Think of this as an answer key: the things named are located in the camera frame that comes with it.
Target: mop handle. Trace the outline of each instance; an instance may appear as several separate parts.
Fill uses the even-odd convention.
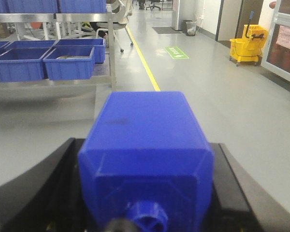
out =
[[[246,36],[246,38],[248,38],[248,39],[249,39],[249,36],[247,36],[247,33],[248,33],[248,30],[249,30],[250,21],[252,20],[254,14],[255,14],[255,13],[254,13],[253,11],[250,12],[249,21],[248,21],[247,28],[246,28],[245,36]]]

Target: green floor sign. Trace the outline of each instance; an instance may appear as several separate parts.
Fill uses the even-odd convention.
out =
[[[182,50],[180,50],[179,47],[165,47],[165,50],[173,59],[189,59],[189,57]]]

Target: pink paper sign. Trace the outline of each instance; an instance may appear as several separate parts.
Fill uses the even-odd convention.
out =
[[[276,44],[290,49],[290,28],[280,26]]]

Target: metal shelving rack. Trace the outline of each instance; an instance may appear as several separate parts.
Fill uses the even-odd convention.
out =
[[[121,0],[116,0],[120,5],[118,13],[95,13],[95,14],[0,14],[1,23],[30,23],[42,22],[44,28],[45,39],[48,40],[48,32],[46,28],[47,22],[56,24],[56,32],[58,39],[60,35],[60,22],[108,22],[109,38],[114,37],[113,23],[121,20],[126,12],[126,6]],[[0,89],[12,88],[28,88],[28,87],[62,87],[70,85],[97,85],[111,84],[112,91],[116,90],[116,72],[115,72],[115,48],[114,40],[109,40],[109,52],[106,53],[108,59],[107,74],[94,74],[90,80],[71,80],[71,81],[50,81],[42,80],[39,82],[10,82],[0,83]]]

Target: gray epoxy floor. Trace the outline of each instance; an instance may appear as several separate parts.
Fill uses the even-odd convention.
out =
[[[290,212],[290,92],[265,78],[261,67],[236,67],[228,48],[204,35],[158,35],[151,28],[170,25],[166,11],[136,10],[129,23],[161,90],[184,92],[208,140],[225,143]],[[125,31],[118,35],[125,52],[116,50],[117,90],[153,91]],[[166,46],[179,46],[190,59],[171,59]],[[14,93],[7,92],[0,99],[0,184],[69,137],[86,137],[110,92],[108,86],[65,98],[39,92],[34,100],[11,100]]]

